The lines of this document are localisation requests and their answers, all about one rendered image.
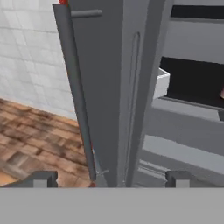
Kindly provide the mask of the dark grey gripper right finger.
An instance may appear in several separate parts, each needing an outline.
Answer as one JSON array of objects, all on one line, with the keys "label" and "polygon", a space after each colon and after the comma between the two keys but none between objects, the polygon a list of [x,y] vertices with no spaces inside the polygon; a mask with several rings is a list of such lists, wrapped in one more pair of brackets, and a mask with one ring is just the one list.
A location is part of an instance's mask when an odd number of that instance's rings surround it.
[{"label": "dark grey gripper right finger", "polygon": [[198,179],[189,171],[167,171],[165,173],[166,187],[174,188],[197,188],[197,187],[214,187],[214,184]]}]

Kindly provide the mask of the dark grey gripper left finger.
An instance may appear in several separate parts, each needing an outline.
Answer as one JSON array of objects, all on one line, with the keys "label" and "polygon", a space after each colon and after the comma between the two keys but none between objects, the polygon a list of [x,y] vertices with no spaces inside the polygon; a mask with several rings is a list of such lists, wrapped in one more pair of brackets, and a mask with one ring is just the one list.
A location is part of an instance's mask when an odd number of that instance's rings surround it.
[{"label": "dark grey gripper left finger", "polygon": [[31,175],[23,180],[19,180],[3,187],[16,187],[16,188],[50,188],[57,187],[58,173],[56,171],[34,171]]}]

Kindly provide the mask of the white fridge drawer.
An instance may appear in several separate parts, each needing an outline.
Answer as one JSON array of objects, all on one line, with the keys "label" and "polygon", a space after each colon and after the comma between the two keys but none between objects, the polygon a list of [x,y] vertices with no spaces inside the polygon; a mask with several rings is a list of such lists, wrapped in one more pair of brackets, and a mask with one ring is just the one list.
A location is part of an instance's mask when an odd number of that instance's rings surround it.
[{"label": "white fridge drawer", "polygon": [[171,75],[164,69],[160,68],[158,70],[157,83],[153,95],[154,99],[167,95],[167,90],[170,84],[170,76]]}]

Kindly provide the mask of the grey fridge door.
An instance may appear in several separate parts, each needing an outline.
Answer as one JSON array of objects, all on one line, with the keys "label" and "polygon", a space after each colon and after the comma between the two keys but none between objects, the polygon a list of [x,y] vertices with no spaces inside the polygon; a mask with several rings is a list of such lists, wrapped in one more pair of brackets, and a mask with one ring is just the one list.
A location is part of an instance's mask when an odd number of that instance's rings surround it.
[{"label": "grey fridge door", "polygon": [[174,0],[70,0],[87,118],[109,187],[133,183]]}]

